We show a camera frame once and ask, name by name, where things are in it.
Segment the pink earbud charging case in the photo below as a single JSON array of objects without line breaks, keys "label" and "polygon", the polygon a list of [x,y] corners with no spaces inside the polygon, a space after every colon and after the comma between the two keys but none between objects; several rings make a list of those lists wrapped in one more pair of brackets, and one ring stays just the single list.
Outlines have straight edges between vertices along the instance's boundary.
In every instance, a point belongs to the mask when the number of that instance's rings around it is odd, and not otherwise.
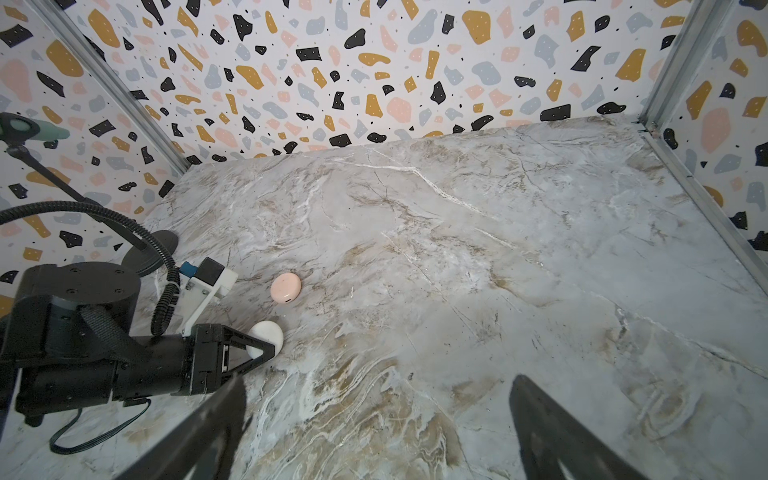
[{"label": "pink earbud charging case", "polygon": [[271,284],[271,298],[280,304],[290,303],[298,298],[302,291],[302,280],[293,272],[278,275]]}]

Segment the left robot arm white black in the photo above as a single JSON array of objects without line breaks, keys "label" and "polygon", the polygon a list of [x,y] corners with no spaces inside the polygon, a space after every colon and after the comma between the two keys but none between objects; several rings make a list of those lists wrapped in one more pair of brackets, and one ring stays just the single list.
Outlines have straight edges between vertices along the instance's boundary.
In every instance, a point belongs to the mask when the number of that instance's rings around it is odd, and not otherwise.
[{"label": "left robot arm white black", "polygon": [[197,306],[180,333],[133,337],[141,279],[106,262],[46,264],[27,270],[1,320],[1,416],[20,413],[38,426],[51,413],[119,401],[216,391],[273,359],[283,331],[271,321],[243,333],[197,318],[228,283],[195,286]]}]

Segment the white earbud charging case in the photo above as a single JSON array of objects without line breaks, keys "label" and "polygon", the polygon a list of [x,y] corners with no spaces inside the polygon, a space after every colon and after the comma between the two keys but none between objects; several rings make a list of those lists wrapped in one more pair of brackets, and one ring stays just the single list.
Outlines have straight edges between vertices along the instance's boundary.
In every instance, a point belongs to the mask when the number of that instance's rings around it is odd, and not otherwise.
[{"label": "white earbud charging case", "polygon": [[[248,335],[255,339],[272,344],[274,346],[274,355],[279,354],[282,350],[284,344],[284,333],[276,322],[261,321],[255,324],[248,331]],[[264,356],[264,351],[257,347],[248,346],[246,351],[252,360],[256,360]]]}]

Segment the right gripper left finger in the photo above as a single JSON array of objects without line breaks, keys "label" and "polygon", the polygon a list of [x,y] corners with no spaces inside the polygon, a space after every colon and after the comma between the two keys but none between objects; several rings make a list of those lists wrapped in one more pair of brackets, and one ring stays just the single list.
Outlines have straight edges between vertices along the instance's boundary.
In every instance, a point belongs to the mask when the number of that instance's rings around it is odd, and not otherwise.
[{"label": "right gripper left finger", "polygon": [[120,479],[228,479],[246,427],[246,389],[235,377],[218,389]]}]

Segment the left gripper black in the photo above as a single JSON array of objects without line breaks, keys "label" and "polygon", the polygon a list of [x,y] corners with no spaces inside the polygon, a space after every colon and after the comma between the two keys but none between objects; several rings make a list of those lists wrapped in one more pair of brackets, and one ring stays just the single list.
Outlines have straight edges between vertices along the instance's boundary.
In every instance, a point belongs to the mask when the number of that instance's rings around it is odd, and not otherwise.
[{"label": "left gripper black", "polygon": [[[272,344],[250,337],[248,331],[221,324],[193,327],[190,395],[215,392],[233,377],[243,376],[276,357]],[[248,346],[263,350],[264,356],[252,360],[246,351]]]}]

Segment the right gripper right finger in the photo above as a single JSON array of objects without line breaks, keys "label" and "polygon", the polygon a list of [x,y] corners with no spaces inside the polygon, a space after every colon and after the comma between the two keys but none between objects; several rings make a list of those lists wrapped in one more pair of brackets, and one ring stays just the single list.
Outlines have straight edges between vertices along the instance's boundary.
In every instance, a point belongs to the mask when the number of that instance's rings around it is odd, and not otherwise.
[{"label": "right gripper right finger", "polygon": [[528,479],[645,477],[528,376],[515,377],[509,406]]}]

